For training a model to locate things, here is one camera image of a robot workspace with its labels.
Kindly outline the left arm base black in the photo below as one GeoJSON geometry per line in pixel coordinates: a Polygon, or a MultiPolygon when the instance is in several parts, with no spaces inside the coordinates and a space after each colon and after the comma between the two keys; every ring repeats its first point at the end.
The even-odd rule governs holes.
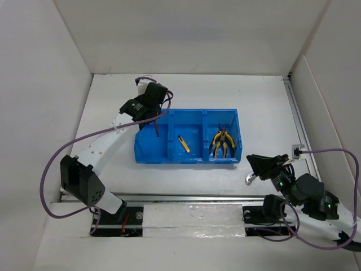
{"type": "Polygon", "coordinates": [[[111,218],[102,212],[98,225],[98,211],[90,208],[92,223],[90,235],[93,237],[142,237],[143,236],[143,206],[130,206],[125,210],[120,221],[111,218]]]}

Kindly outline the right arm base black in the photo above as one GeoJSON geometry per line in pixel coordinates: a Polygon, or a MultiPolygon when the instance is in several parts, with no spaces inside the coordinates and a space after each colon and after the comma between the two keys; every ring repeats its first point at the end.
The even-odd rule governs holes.
{"type": "Polygon", "coordinates": [[[279,218],[265,216],[262,206],[243,206],[242,220],[247,237],[288,237],[291,235],[279,218]]]}

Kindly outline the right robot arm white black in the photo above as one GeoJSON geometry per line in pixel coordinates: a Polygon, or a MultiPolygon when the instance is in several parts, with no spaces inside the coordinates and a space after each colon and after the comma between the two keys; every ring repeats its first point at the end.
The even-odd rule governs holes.
{"type": "Polygon", "coordinates": [[[266,195],[262,206],[244,207],[243,220],[248,230],[264,238],[267,233],[284,236],[287,241],[298,235],[300,225],[321,232],[335,242],[333,249],[360,251],[360,218],[357,210],[349,211],[324,184],[305,173],[296,177],[292,162],[305,153],[302,147],[289,157],[248,155],[252,173],[246,178],[251,184],[255,178],[270,180],[282,196],[266,195]]]}

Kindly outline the yellow utility knife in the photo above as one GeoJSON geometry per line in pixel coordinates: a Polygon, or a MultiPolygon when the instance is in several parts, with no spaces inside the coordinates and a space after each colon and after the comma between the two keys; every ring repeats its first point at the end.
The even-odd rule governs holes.
{"type": "Polygon", "coordinates": [[[190,153],[190,148],[188,146],[188,144],[186,144],[185,140],[183,139],[182,136],[178,136],[178,140],[181,143],[181,145],[183,146],[184,150],[186,151],[186,153],[190,153]]]}

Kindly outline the brown hex key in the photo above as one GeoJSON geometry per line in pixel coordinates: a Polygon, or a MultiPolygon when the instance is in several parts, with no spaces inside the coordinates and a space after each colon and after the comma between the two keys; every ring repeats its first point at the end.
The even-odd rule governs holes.
{"type": "Polygon", "coordinates": [[[156,136],[159,137],[160,134],[159,134],[159,128],[158,128],[157,121],[155,120],[155,121],[153,122],[153,124],[154,124],[154,127],[155,127],[156,136]]]}

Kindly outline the small yellow needle-nose pliers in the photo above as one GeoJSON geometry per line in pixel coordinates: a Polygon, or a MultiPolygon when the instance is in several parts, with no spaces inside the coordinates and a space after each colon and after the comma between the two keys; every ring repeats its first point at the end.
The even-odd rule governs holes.
{"type": "Polygon", "coordinates": [[[225,126],[219,126],[219,131],[213,137],[209,146],[209,154],[213,154],[214,158],[217,158],[218,150],[222,148],[223,158],[226,158],[227,151],[230,151],[230,155],[233,158],[235,156],[235,142],[230,134],[227,132],[225,126]]]}

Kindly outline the silver metal tool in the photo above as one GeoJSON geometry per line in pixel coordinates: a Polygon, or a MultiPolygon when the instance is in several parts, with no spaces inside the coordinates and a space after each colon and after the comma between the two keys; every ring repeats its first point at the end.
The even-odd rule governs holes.
{"type": "Polygon", "coordinates": [[[245,178],[245,184],[250,186],[256,178],[257,176],[254,173],[249,173],[245,178]]]}

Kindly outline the large yellow needle-nose pliers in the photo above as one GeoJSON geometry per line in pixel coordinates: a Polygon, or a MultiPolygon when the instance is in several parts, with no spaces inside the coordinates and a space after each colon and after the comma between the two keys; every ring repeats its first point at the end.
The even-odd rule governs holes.
{"type": "Polygon", "coordinates": [[[211,144],[209,145],[209,154],[213,151],[213,157],[217,157],[218,149],[220,147],[223,148],[223,157],[225,158],[227,155],[227,144],[225,142],[225,132],[226,127],[225,126],[219,126],[219,131],[217,134],[213,137],[211,144]]]}

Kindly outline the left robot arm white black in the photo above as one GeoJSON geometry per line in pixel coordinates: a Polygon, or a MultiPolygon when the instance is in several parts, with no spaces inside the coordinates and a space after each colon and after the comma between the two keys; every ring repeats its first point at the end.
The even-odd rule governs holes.
{"type": "Polygon", "coordinates": [[[156,124],[165,113],[161,106],[173,98],[168,88],[151,79],[137,87],[138,96],[120,108],[110,131],[99,135],[78,155],[67,155],[60,162],[62,188],[114,224],[125,219],[127,204],[105,188],[101,172],[128,139],[145,126],[156,124]]]}

